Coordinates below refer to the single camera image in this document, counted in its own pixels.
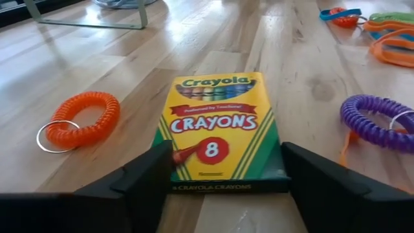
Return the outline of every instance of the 8 crayola crayons text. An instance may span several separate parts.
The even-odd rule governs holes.
[[[178,77],[153,144],[172,140],[174,192],[287,192],[261,73]]]

